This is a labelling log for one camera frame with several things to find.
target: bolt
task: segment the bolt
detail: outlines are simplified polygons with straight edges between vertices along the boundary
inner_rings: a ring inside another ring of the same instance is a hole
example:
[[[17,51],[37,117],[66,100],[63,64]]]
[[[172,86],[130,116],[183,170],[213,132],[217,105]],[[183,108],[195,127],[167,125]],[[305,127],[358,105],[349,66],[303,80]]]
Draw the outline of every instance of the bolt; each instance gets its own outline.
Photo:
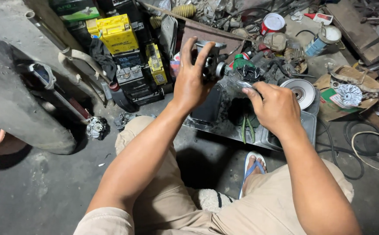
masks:
[[[369,20],[379,20],[379,18],[367,18],[367,17],[363,17],[361,19],[361,24],[364,24],[365,22],[367,22]]]

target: foot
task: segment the foot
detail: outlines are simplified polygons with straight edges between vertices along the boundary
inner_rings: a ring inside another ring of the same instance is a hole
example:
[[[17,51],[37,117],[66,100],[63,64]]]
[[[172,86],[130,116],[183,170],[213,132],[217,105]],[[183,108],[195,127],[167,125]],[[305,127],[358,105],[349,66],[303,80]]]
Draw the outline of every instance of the foot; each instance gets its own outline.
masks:
[[[262,159],[260,159],[260,158],[256,159],[255,155],[251,155],[251,156],[249,157],[248,168],[247,168],[246,170],[248,170],[249,168],[251,168],[251,167],[253,166],[255,160],[257,160],[257,161],[262,165],[262,167],[263,167],[264,170],[265,170],[265,173],[268,173],[268,172],[266,171],[265,163],[264,163],[264,162],[262,161]],[[259,169],[259,167],[255,167],[254,171],[253,171],[253,172],[252,172],[252,173],[251,173],[251,174],[245,179],[245,182],[244,182],[244,184],[243,184],[243,186],[242,186],[242,192],[243,192],[243,194],[245,194],[247,182],[248,182],[250,179],[252,179],[252,176],[253,176],[253,175],[256,175],[256,174],[261,174],[261,170]]]

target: hand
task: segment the hand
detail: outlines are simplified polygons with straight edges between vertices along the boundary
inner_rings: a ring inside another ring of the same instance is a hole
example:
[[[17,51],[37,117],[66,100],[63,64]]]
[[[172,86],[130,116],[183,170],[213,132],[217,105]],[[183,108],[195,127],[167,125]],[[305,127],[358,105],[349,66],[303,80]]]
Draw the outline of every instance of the hand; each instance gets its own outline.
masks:
[[[188,115],[194,108],[202,104],[215,82],[203,83],[203,68],[208,53],[214,47],[214,42],[207,43],[197,56],[195,65],[192,65],[192,47],[197,37],[190,38],[181,51],[181,64],[176,78],[174,98],[171,103],[178,110]]]
[[[280,141],[290,139],[304,131],[301,126],[300,105],[289,88],[265,82],[256,82],[252,88],[243,88],[253,104],[259,123],[271,131]]]

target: yellow spring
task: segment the yellow spring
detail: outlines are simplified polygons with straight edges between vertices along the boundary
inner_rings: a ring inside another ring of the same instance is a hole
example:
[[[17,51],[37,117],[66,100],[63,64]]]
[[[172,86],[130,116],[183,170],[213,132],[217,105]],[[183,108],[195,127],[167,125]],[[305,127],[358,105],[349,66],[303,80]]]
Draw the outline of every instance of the yellow spring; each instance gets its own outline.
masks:
[[[188,4],[188,5],[181,5],[181,6],[176,6],[172,8],[171,12],[174,14],[177,14],[179,16],[185,17],[185,18],[190,18],[195,15],[195,12],[197,9],[193,4]],[[152,27],[159,28],[162,23],[162,17],[161,16],[152,16],[150,19],[150,24]]]

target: pliers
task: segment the pliers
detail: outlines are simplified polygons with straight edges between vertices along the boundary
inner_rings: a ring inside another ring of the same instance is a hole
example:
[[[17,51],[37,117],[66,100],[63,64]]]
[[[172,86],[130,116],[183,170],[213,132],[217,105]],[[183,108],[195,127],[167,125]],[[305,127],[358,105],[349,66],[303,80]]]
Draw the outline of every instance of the pliers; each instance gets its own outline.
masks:
[[[251,140],[252,140],[252,143],[255,142],[255,130],[254,128],[252,127],[252,124],[249,120],[249,117],[248,115],[243,115],[243,123],[242,123],[242,141],[244,144],[246,144],[246,123],[248,123],[248,126],[249,126],[249,130],[250,130],[250,136],[251,136]]]

